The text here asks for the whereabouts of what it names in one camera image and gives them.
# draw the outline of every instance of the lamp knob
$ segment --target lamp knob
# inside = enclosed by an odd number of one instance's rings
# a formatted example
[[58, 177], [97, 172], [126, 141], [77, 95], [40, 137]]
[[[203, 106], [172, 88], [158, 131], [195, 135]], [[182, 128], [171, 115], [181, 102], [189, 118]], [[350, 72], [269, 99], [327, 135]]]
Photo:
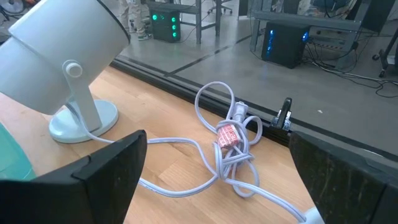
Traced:
[[77, 78], [83, 73], [83, 68], [78, 63], [72, 62], [66, 66], [65, 71], [71, 77]]

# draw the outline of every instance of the lamp stand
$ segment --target lamp stand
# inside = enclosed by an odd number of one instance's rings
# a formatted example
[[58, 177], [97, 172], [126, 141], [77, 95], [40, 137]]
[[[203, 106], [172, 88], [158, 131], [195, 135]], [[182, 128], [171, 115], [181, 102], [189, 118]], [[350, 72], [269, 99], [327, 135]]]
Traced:
[[[111, 129], [118, 120], [118, 109], [114, 104], [104, 100], [93, 100], [88, 88], [88, 80], [83, 75], [82, 66], [68, 60], [63, 66], [63, 74], [67, 79], [73, 98], [69, 104], [79, 115], [79, 119], [87, 130], [99, 136]], [[49, 124], [49, 131], [54, 140], [62, 143], [78, 143], [90, 140], [80, 126], [80, 122], [70, 110], [57, 113]]]

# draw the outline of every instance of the wooden desk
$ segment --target wooden desk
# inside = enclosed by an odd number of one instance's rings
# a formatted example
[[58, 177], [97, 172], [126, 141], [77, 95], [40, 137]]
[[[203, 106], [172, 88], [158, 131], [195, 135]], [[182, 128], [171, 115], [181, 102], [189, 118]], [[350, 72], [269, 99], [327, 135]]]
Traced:
[[[119, 121], [103, 135], [117, 140], [137, 129], [148, 138], [185, 137], [196, 140], [211, 165], [215, 135], [196, 117], [193, 105], [116, 69], [107, 68], [90, 86], [96, 98], [112, 101]], [[0, 94], [0, 121], [25, 150], [37, 175], [69, 164], [100, 149], [102, 142], [60, 144], [48, 132], [51, 116], [40, 114]], [[207, 111], [203, 116], [215, 125], [222, 118]], [[289, 150], [262, 138], [251, 151], [256, 159], [261, 187], [296, 205], [301, 211], [313, 206]], [[196, 187], [211, 178], [197, 150], [186, 144], [150, 145], [142, 177], [170, 190]], [[238, 179], [252, 182], [247, 167]], [[125, 223], [296, 223], [282, 208], [256, 195], [237, 196], [230, 185], [217, 181], [204, 192], [187, 198], [167, 198], [138, 186]]]

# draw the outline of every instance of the electronic equipment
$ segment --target electronic equipment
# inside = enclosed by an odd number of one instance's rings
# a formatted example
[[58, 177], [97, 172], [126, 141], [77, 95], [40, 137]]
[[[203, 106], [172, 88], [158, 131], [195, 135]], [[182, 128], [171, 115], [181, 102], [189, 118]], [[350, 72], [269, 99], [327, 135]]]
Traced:
[[264, 35], [261, 58], [288, 68], [302, 59], [310, 26], [289, 21], [269, 21]]
[[398, 170], [384, 154], [354, 153], [300, 132], [289, 149], [325, 223], [397, 223]]
[[123, 224], [146, 152], [136, 131], [31, 181], [0, 180], [0, 222]]
[[170, 9], [149, 9], [154, 39], [177, 42], [181, 39], [180, 13]]

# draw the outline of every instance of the wire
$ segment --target wire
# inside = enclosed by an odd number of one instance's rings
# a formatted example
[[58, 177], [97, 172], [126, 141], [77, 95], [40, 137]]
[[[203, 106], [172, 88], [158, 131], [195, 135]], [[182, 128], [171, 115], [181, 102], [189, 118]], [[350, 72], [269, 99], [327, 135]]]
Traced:
[[[213, 85], [221, 85], [227, 88], [229, 91], [229, 94], [231, 95], [231, 106], [229, 107], [228, 114], [226, 116], [226, 119], [223, 121], [220, 121], [216, 127], [213, 127], [211, 124], [209, 124], [203, 116], [200, 114], [199, 110], [199, 99], [200, 95], [210, 86]], [[114, 141], [110, 141], [107, 139], [102, 139], [97, 136], [94, 136], [91, 134], [84, 123], [82, 122], [81, 118], [79, 117], [77, 111], [74, 109], [74, 107], [70, 104], [66, 105], [67, 108], [71, 111], [72, 115], [76, 117], [78, 122], [80, 123], [80, 126], [82, 130], [86, 133], [87, 136], [90, 138], [97, 140], [97, 141], [102, 141], [106, 143], [113, 143]], [[257, 116], [250, 116], [246, 119], [244, 119], [247, 111], [247, 106], [244, 105], [242, 102], [235, 103], [235, 97], [234, 93], [232, 92], [232, 89], [225, 83], [223, 82], [211, 82], [205, 86], [203, 86], [197, 93], [196, 98], [195, 98], [195, 111], [196, 114], [199, 118], [199, 120], [205, 125], [207, 129], [209, 129], [211, 132], [217, 134], [217, 131], [222, 128], [223, 126], [230, 125], [232, 124], [239, 133], [239, 137], [241, 138], [241, 141], [233, 147], [227, 148], [227, 153], [223, 157], [222, 151], [220, 146], [218, 145], [217, 142], [213, 142], [213, 147], [214, 147], [214, 152], [215, 152], [215, 163], [216, 163], [216, 170], [214, 170], [208, 163], [203, 150], [201, 149], [200, 145], [191, 139], [187, 138], [155, 138], [155, 139], [148, 139], [148, 144], [160, 144], [160, 143], [175, 143], [175, 142], [180, 142], [180, 143], [189, 143], [194, 145], [197, 149], [198, 152], [203, 160], [203, 163], [207, 167], [207, 169], [213, 174], [213, 177], [205, 182], [204, 184], [195, 187], [190, 190], [183, 190], [183, 191], [172, 191], [172, 190], [167, 190], [163, 189], [155, 184], [152, 184], [148, 181], [146, 181], [143, 178], [139, 179], [139, 184], [144, 186], [145, 188], [154, 191], [158, 194], [167, 196], [167, 197], [188, 197], [191, 195], [198, 194], [204, 190], [206, 190], [208, 187], [213, 185], [217, 179], [221, 179], [227, 184], [231, 184], [234, 191], [241, 197], [251, 197], [254, 194], [259, 194], [266, 199], [270, 200], [271, 202], [274, 202], [281, 206], [282, 208], [286, 209], [291, 215], [293, 215], [299, 222], [304, 223], [306, 221], [306, 217], [304, 214], [302, 214], [297, 208], [295, 208], [293, 205], [290, 203], [286, 202], [285, 200], [279, 198], [278, 196], [271, 194], [267, 192], [266, 190], [263, 190], [259, 187], [260, 185], [260, 180], [259, 180], [259, 174], [252, 164], [252, 160], [254, 159], [254, 156], [250, 153], [250, 147], [254, 144], [257, 144], [262, 136], [262, 121], [260, 120], [259, 117]], [[248, 140], [248, 132], [246, 130], [246, 126], [250, 121], [255, 121], [257, 123], [257, 134], [256, 137], [252, 140]], [[236, 171], [238, 168], [238, 165], [241, 163], [245, 163], [249, 166], [249, 168], [252, 170], [252, 173], [254, 174], [254, 185], [248, 184], [245, 182], [241, 182], [235, 179], [236, 177]], [[250, 190], [249, 193], [244, 193], [242, 192], [239, 188], [244, 188]]]
[[329, 15], [329, 12], [328, 12], [328, 5], [326, 3], [326, 0], [324, 0], [323, 2], [325, 3], [325, 15], [324, 15], [324, 17], [328, 16], [329, 18], [331, 18], [331, 16]]
[[[384, 89], [384, 86], [387, 85], [387, 84], [393, 84], [394, 86], [398, 87], [398, 82], [393, 81], [393, 80], [381, 80], [381, 79], [377, 79], [377, 78], [369, 78], [369, 77], [364, 77], [364, 76], [361, 76], [361, 75], [355, 75], [355, 74], [350, 73], [350, 71], [352, 71], [356, 67], [357, 62], [358, 62], [362, 52], [364, 51], [364, 49], [368, 45], [369, 39], [366, 42], [365, 46], [360, 51], [359, 55], [356, 53], [355, 63], [353, 65], [349, 65], [348, 67], [345, 67], [345, 68], [352, 67], [347, 72], [344, 72], [344, 71], [341, 70], [341, 69], [344, 69], [344, 68], [340, 68], [338, 70], [338, 69], [333, 68], [333, 66], [331, 66], [331, 65], [325, 64], [323, 62], [323, 60], [319, 58], [319, 55], [318, 55], [318, 58], [315, 58], [315, 56], [312, 53], [311, 48], [309, 47], [308, 44], [306, 45], [305, 50], [308, 52], [310, 58], [305, 58], [304, 57], [303, 58], [303, 62], [304, 63], [308, 63], [308, 60], [309, 60], [312, 65], [315, 65], [315, 66], [321, 68], [322, 70], [324, 70], [324, 71], [326, 71], [328, 73], [334, 74], [337, 77], [344, 78], [344, 79], [349, 80], [349, 81], [351, 81], [351, 82], [353, 82], [353, 83], [355, 83], [357, 85], [362, 85], [362, 86], [366, 86], [368, 88], [375, 89], [376, 90], [375, 94], [378, 95], [378, 96], [381, 96], [383, 98], [397, 98], [398, 95], [387, 96], [387, 95], [380, 94], [380, 92], [381, 92], [381, 90]], [[366, 80], [367, 82], [375, 83], [376, 85], [369, 85], [367, 83], [361, 83], [361, 82], [359, 82], [360, 80]]]
[[196, 29], [196, 28], [198, 28], [198, 26], [201, 26], [201, 23], [206, 19], [206, 17], [208, 17], [210, 14], [207, 14], [207, 16], [205, 16], [192, 30], [191, 30], [191, 32], [189, 32], [189, 34], [188, 34], [188, 36], [183, 40], [183, 41], [179, 41], [179, 42], [174, 42], [173, 44], [182, 44], [182, 43], [184, 43], [185, 41], [187, 41], [188, 40], [188, 38], [189, 38], [189, 36], [192, 34], [192, 32]]

